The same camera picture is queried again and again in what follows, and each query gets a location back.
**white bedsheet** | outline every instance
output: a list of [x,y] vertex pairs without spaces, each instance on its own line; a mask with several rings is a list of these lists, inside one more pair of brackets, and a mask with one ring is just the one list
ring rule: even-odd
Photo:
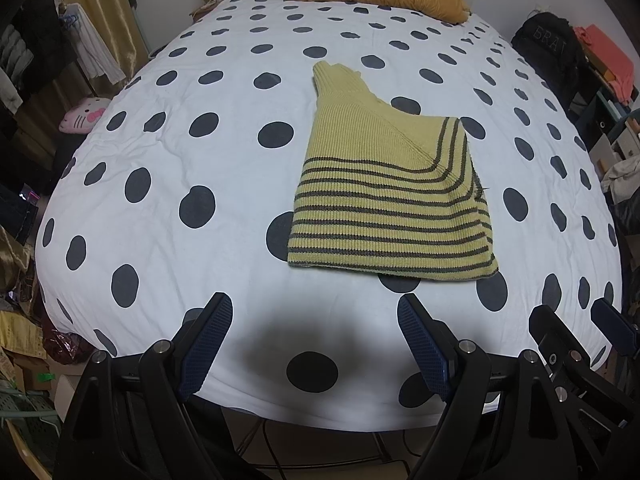
[[[433,283],[283,261],[318,59],[359,70],[396,107],[463,118],[498,275]],[[476,15],[451,27],[374,5],[225,0],[140,71],[76,151],[38,233],[46,308],[121,356],[171,338],[189,309],[226,292],[233,323],[199,395],[338,430],[433,424],[442,404],[426,400],[398,327],[402,292],[457,337],[513,356],[536,348],[527,319],[545,301],[593,367],[604,362],[588,307],[603,294],[620,307],[620,263],[576,139]]]

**blue gripper pad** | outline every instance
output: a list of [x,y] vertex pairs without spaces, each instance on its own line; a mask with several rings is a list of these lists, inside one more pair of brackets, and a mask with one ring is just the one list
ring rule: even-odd
[[[206,314],[207,308],[200,314]],[[195,336],[193,344],[186,351],[180,364],[180,383],[176,389],[177,397],[184,402],[202,387],[204,379],[211,368],[220,345],[225,339],[233,318],[233,306],[231,298],[224,294],[218,306],[205,320],[199,333]],[[193,321],[198,324],[200,317]]]
[[591,320],[621,356],[638,352],[638,331],[604,298],[591,305]]
[[409,302],[407,294],[398,301],[398,325],[414,355],[427,387],[447,402],[452,393],[452,386],[449,382],[449,361],[444,357],[433,335],[427,330]]

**floor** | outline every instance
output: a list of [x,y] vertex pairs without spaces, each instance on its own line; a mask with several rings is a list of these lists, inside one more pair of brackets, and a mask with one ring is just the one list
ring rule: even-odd
[[[223,413],[237,449],[244,437],[258,421],[258,418],[255,415],[226,408],[223,408]],[[266,430],[273,452],[282,465],[339,462],[378,454],[376,442],[370,433],[322,430],[272,420],[267,422]],[[434,427],[406,430],[406,440],[409,448],[417,454],[422,453],[433,430]],[[402,431],[387,431],[380,435],[386,450],[388,450],[393,460],[405,460],[410,467],[415,465],[418,458],[412,456],[405,449],[402,443]],[[243,457],[252,464],[274,465],[264,441],[261,427]],[[354,465],[346,468],[354,469],[357,467]],[[280,479],[280,475],[276,470],[265,470],[264,472],[272,478]]]

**pillow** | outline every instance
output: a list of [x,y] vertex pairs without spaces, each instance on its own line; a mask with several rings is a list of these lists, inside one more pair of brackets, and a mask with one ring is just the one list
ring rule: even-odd
[[88,134],[94,124],[102,117],[111,99],[105,97],[86,97],[80,104],[71,108],[62,119],[58,129],[65,134]]

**yellow striped sweater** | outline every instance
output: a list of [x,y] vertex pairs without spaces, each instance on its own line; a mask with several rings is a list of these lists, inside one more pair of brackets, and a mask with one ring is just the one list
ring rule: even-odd
[[360,74],[314,66],[318,109],[294,202],[294,266],[473,280],[498,269],[460,120],[414,116]]

